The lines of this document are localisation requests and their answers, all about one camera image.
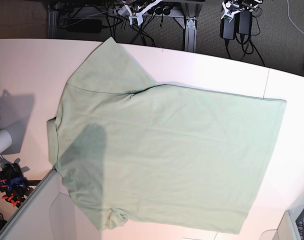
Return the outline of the light green T-shirt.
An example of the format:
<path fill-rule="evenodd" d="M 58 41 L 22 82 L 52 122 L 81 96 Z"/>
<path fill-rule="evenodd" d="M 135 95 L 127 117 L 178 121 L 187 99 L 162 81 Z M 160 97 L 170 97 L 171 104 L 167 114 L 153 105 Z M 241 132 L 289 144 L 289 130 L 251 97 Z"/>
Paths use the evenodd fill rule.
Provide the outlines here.
<path fill-rule="evenodd" d="M 126 220 L 238 234 L 286 101 L 157 85 L 112 38 L 69 77 L 49 160 L 98 230 Z"/>

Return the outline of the grey aluminium table leg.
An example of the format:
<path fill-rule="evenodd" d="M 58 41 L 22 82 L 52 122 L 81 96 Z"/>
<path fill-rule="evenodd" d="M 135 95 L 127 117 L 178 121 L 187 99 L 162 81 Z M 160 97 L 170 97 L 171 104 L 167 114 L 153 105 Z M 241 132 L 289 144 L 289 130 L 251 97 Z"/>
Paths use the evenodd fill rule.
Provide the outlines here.
<path fill-rule="evenodd" d="M 196 52 L 196 36 L 197 36 L 197 19 L 185 18 L 185 30 L 184 30 L 184 50 L 186 52 Z"/>

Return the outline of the black power strip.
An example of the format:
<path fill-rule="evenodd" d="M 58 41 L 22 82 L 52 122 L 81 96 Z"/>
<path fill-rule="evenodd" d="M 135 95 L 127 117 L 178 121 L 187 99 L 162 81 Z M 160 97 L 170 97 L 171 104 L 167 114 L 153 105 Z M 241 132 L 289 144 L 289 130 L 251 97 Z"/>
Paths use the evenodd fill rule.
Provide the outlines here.
<path fill-rule="evenodd" d="M 171 10 L 172 10 L 171 7 L 157 7 L 147 10 L 147 14 L 169 16 L 171 14 Z"/>

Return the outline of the left black power adapter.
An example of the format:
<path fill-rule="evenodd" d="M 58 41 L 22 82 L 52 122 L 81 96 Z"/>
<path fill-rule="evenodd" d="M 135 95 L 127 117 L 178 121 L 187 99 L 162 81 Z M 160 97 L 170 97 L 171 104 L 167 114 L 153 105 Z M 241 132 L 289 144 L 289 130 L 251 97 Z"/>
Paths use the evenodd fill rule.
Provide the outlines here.
<path fill-rule="evenodd" d="M 235 19 L 231 22 L 223 18 L 220 22 L 220 37 L 222 39 L 234 40 L 235 39 Z"/>

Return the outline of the black power adapter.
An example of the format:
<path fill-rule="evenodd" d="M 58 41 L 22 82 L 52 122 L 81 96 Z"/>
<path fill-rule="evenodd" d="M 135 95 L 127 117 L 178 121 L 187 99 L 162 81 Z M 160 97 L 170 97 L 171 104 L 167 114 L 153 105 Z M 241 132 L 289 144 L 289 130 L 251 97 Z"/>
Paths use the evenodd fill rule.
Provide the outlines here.
<path fill-rule="evenodd" d="M 238 33 L 243 35 L 251 35 L 252 28 L 252 12 L 242 11 L 239 13 Z"/>
<path fill-rule="evenodd" d="M 235 39 L 235 19 L 231 22 L 223 18 L 220 22 L 220 37 L 222 39 L 234 40 Z"/>

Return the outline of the black power brick on floor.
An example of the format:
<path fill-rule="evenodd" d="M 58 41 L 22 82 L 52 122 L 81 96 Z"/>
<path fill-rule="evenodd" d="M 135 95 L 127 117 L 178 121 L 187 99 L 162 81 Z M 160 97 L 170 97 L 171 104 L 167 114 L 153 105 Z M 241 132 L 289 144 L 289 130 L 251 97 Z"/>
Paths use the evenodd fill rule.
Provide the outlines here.
<path fill-rule="evenodd" d="M 69 19 L 66 30 L 74 33 L 100 33 L 103 28 L 99 19 Z"/>

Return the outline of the right black power adapter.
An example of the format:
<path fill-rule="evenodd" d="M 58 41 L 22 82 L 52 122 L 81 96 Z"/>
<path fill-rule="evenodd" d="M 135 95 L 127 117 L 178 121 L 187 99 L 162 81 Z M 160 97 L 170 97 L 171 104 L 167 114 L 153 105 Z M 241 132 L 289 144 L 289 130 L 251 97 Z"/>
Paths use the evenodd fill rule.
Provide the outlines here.
<path fill-rule="evenodd" d="M 242 11 L 239 13 L 238 33 L 243 35 L 251 35 L 252 28 L 252 12 Z"/>

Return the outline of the white panel divider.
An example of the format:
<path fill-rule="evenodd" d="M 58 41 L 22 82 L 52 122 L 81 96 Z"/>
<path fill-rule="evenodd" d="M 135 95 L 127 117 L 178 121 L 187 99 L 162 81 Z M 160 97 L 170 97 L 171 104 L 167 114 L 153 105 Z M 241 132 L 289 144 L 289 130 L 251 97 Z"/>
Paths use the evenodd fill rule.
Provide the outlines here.
<path fill-rule="evenodd" d="M 0 240 L 76 240 L 75 205 L 51 170 L 0 231 Z"/>

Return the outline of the white corner panel right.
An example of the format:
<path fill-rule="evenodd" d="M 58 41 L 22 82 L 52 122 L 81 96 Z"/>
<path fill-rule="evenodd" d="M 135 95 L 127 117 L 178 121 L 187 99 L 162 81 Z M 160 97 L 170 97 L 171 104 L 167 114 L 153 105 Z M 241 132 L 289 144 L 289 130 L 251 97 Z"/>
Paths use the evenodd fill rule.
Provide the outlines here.
<path fill-rule="evenodd" d="M 286 211 L 277 229 L 263 232 L 259 240 L 301 240 L 292 212 Z"/>

